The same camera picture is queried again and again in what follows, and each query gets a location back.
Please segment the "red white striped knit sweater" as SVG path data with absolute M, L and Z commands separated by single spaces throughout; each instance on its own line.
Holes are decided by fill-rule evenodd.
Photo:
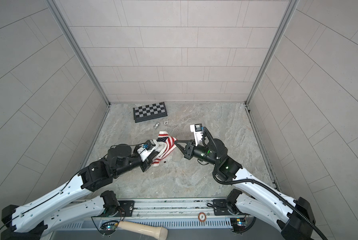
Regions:
M 176 148 L 175 141 L 177 139 L 171 137 L 168 132 L 160 131 L 157 142 L 158 142 L 158 155 L 154 158 L 152 162 L 153 167 L 157 167 L 162 160 L 164 160 L 171 152 Z

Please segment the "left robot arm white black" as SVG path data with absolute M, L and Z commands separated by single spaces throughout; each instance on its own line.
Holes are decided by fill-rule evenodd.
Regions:
M 52 226 L 69 223 L 84 217 L 113 216 L 120 205 L 113 191 L 69 208 L 67 205 L 109 185 L 120 175 L 135 168 L 145 172 L 160 153 L 150 141 L 136 145 L 112 146 L 107 154 L 79 170 L 66 183 L 44 196 L 22 206 L 9 205 L 2 210 L 0 228 L 2 240 L 39 240 Z

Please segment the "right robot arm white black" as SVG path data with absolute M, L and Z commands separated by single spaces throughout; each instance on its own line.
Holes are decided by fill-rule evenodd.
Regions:
M 196 158 L 214 166 L 213 178 L 221 185 L 233 185 L 228 208 L 231 213 L 251 215 L 277 229 L 285 240 L 310 240 L 316 232 L 327 237 L 315 225 L 310 203 L 304 198 L 294 199 L 251 174 L 228 155 L 228 149 L 219 139 L 207 146 L 195 141 L 175 141 L 175 145 L 188 160 Z

